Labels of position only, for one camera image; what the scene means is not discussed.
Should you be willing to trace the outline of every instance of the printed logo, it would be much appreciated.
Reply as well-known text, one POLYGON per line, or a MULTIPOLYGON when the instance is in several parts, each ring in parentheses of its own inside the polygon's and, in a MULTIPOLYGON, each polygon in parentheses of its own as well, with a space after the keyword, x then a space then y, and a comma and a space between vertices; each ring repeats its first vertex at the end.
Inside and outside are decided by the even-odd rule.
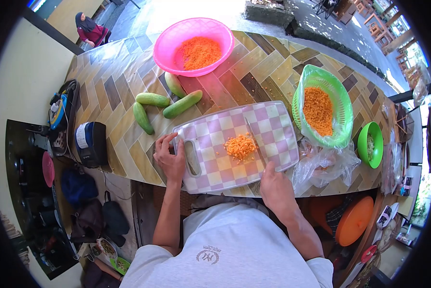
POLYGON ((196 261, 210 263, 211 265, 219 262, 220 249, 214 246, 203 246, 203 249, 196 255, 196 261))

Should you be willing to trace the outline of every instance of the green basket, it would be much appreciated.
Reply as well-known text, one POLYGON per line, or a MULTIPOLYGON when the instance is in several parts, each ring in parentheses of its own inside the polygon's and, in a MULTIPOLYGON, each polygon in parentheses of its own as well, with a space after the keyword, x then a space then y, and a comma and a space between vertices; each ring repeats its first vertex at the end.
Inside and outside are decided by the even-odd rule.
POLYGON ((315 139, 321 147, 345 148, 353 128, 353 108, 344 85, 330 72, 314 65, 306 65, 300 76, 299 86, 293 97, 292 112, 294 122, 304 136, 315 139), (299 92, 307 87, 318 87, 329 95, 333 105, 333 135, 321 136, 306 122, 300 107, 299 92))

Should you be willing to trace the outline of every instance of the orange container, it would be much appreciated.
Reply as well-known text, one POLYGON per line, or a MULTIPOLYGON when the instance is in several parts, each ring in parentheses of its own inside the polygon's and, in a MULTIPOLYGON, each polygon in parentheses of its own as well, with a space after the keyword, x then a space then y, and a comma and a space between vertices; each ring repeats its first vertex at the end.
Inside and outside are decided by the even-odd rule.
MULTIPOLYGON (((313 197, 310 201, 310 215, 328 233, 332 230, 326 223, 326 213, 342 204, 343 195, 313 197)), ((354 199, 339 221, 335 240, 341 246, 348 246, 363 234, 371 218, 374 201, 370 196, 354 199)))

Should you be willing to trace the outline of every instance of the grated carrot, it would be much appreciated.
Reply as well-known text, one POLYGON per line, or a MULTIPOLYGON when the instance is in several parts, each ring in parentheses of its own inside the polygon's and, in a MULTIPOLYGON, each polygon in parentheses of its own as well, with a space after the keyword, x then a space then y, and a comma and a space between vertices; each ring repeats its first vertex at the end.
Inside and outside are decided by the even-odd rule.
POLYGON ((196 70, 211 65, 222 56, 220 46, 206 37, 193 37, 185 40, 180 47, 185 70, 196 70))
POLYGON ((233 156, 233 160, 236 158, 239 161, 245 160, 250 153, 256 150, 252 138, 242 134, 236 138, 229 138, 224 147, 227 149, 227 154, 233 156))
POLYGON ((322 136, 332 135, 332 103, 329 95, 315 87, 305 88, 305 120, 322 136))

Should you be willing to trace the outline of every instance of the receipt printer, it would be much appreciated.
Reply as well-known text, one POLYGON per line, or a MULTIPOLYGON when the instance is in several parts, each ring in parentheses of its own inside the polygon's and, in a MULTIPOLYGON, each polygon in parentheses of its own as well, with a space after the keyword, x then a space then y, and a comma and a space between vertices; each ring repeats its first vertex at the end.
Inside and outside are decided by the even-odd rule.
POLYGON ((108 164, 106 128, 100 122, 86 122, 74 132, 76 150, 87 168, 108 164))

